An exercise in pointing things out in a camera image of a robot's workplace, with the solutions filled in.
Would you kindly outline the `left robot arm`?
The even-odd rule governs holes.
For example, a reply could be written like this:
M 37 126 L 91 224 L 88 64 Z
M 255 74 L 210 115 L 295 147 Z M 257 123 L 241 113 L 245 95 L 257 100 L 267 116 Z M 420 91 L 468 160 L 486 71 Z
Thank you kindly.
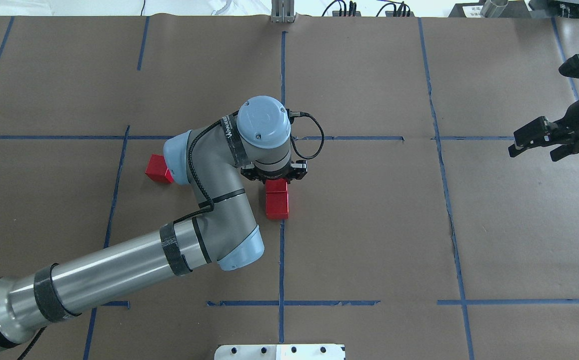
M 266 183 L 305 176 L 308 158 L 292 160 L 297 117 L 312 116 L 271 96 L 254 96 L 211 125 L 168 139 L 166 166 L 175 183 L 191 186 L 198 210 L 32 275 L 0 277 L 0 352 L 33 344 L 49 325 L 204 265 L 234 271 L 260 259 L 264 241 L 241 178 Z

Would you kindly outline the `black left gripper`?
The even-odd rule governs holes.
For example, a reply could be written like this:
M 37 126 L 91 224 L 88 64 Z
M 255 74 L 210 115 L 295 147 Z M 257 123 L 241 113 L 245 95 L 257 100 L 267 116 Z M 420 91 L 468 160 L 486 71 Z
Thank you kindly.
M 308 173 L 308 160 L 289 161 L 278 170 L 263 170 L 255 164 L 247 164 L 241 167 L 241 175 L 250 181 L 266 183 L 284 179 L 288 183 L 292 180 L 302 180 Z

